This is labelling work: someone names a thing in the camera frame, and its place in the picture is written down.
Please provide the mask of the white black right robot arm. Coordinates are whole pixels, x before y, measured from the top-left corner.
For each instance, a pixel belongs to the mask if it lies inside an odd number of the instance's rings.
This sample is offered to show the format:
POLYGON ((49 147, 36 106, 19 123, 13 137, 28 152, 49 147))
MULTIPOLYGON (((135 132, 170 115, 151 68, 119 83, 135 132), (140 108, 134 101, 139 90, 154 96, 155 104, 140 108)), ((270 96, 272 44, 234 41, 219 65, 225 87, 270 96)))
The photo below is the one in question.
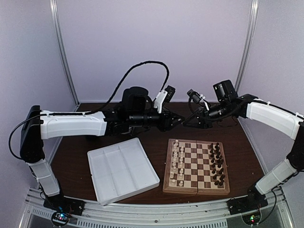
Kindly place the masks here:
POLYGON ((304 170, 304 117, 254 95, 239 96, 230 80, 214 84, 213 89, 218 99, 215 105, 209 105, 202 94, 192 89, 187 92, 192 113, 188 119, 199 120, 196 128, 210 128, 213 122, 230 116, 242 117, 270 126, 294 141, 286 158, 249 188, 243 204, 252 210, 268 192, 304 170))

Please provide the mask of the wooden chess board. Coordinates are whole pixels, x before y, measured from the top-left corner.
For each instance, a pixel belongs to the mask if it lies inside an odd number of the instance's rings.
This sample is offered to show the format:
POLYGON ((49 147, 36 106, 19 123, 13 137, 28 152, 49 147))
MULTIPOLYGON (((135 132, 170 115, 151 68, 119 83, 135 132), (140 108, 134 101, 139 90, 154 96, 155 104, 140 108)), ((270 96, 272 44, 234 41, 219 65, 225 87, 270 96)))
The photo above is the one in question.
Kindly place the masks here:
POLYGON ((230 185, 228 179, 227 163, 224 154, 223 144, 220 144, 221 154, 224 158, 224 188, 216 188, 211 181, 210 163, 209 163, 209 149, 208 145, 218 142, 207 142, 198 140, 184 140, 184 139, 169 139, 168 149, 166 155, 166 168, 164 173, 163 192, 176 194, 195 194, 195 195, 228 195, 230 193, 230 185), (178 140, 179 145, 177 149, 173 149, 173 144, 178 140), (180 153, 180 148, 184 147, 184 154, 180 153), (178 153, 178 158, 173 159, 173 153, 178 153), (184 156, 184 175, 179 178, 180 156, 184 156), (177 162, 177 172, 174 173, 172 163, 177 162), (170 174, 174 173, 174 180, 176 186, 171 186, 170 174), (179 182, 183 181, 183 186, 179 186, 179 182))

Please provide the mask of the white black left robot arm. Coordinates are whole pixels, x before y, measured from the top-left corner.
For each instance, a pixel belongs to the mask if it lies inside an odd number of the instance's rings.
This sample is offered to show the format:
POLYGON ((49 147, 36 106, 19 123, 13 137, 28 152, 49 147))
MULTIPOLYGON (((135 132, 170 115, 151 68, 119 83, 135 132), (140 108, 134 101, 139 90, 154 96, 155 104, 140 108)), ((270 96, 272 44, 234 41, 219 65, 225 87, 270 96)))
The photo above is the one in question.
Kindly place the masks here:
POLYGON ((68 200, 63 197, 60 184, 45 158, 43 140, 80 135, 116 136, 135 127, 169 131, 185 119, 163 107, 174 93, 175 89, 168 86, 152 101, 147 89, 133 86, 124 90, 119 104, 106 111, 60 113, 42 111, 34 105, 21 130, 20 157, 30 166, 46 197, 50 198, 50 204, 58 211, 64 211, 68 200))

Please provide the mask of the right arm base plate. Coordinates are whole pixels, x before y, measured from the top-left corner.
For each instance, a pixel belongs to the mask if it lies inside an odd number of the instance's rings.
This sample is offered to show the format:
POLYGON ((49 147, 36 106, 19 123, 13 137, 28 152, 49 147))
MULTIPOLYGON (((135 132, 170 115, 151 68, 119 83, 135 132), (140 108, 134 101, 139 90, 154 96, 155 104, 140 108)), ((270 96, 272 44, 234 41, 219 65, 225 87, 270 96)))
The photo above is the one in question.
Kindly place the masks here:
POLYGON ((252 210, 258 210, 268 205, 266 199, 251 199, 249 196, 241 198, 231 198, 227 201, 227 207, 230 215, 245 213, 252 210))

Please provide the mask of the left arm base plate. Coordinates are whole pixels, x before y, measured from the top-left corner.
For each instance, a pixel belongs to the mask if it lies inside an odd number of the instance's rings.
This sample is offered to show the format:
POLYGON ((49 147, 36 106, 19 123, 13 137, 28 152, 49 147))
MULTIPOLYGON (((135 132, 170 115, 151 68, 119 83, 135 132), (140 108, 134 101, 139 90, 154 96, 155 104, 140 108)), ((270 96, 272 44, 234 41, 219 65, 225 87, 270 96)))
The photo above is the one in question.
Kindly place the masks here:
POLYGON ((78 199, 62 198, 62 199, 45 199, 43 206, 57 212, 63 212, 67 215, 81 216, 84 210, 85 202, 78 199))

